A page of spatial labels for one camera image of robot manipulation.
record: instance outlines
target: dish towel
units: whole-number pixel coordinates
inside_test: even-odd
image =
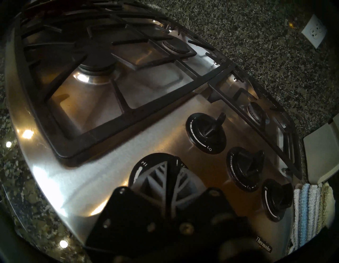
[[[319,220],[317,226],[317,233],[326,226],[329,228],[334,220],[335,214],[335,200],[333,197],[333,189],[328,183],[322,187],[320,204],[319,204]]]
[[[299,228],[299,196],[300,196],[300,189],[295,189],[293,193],[293,200],[294,200],[294,224],[292,228],[292,247],[289,250],[289,254],[292,253],[299,247],[298,242],[298,228]]]
[[[318,184],[317,195],[316,195],[316,205],[314,210],[314,225],[312,238],[317,234],[318,220],[319,220],[319,206],[320,206],[320,196],[321,196],[322,183]]]
[[[308,223],[306,242],[313,238],[314,226],[317,225],[317,221],[315,221],[316,214],[319,214],[319,210],[316,212],[317,191],[317,185],[311,185],[308,191]]]
[[[308,223],[308,192],[310,184],[304,184],[300,193],[299,200],[299,244],[303,246],[307,238],[307,223]]]
[[[303,246],[334,220],[335,200],[328,183],[297,184],[293,193],[294,224],[291,234],[292,247],[288,254]]]

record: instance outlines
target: granite countertop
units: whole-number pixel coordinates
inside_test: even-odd
[[[279,1],[144,0],[217,47],[254,76],[294,119],[300,138],[339,112],[339,63],[328,33],[318,49],[300,33],[312,13]],[[48,255],[90,262],[36,185],[5,104],[0,45],[0,195],[17,232]],[[62,249],[60,240],[69,246]]]

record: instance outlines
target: burner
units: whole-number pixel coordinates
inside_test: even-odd
[[[258,124],[261,123],[261,116],[262,113],[265,114],[264,110],[259,106],[259,104],[255,102],[251,102],[247,107],[247,112],[249,113],[250,117],[257,122]],[[267,114],[266,114],[266,124],[270,122]]]
[[[107,75],[114,69],[114,65],[117,62],[109,49],[100,46],[84,46],[80,52],[85,52],[87,58],[81,63],[79,70],[87,75]],[[74,53],[73,59],[76,60],[77,56],[78,53]]]
[[[186,54],[190,51],[190,49],[188,48],[189,45],[176,37],[174,37],[173,39],[164,40],[162,43],[165,47],[176,53]]]

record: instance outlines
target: white outlet cover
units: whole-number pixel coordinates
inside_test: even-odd
[[[326,33],[326,27],[316,17],[316,15],[313,15],[311,17],[311,19],[302,31],[302,34],[312,43],[315,48],[320,45]]]

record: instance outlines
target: black control knob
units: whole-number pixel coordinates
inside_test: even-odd
[[[292,206],[293,186],[291,183],[281,185],[273,179],[266,179],[262,184],[261,198],[268,218],[279,222],[286,209]]]
[[[240,189],[254,192],[259,187],[264,159],[263,151],[253,154],[244,148],[233,147],[227,153],[228,173]]]
[[[192,114],[186,121],[186,131],[191,142],[203,152],[221,153],[226,147],[226,135],[222,127],[225,119],[224,113],[218,119],[204,113]]]

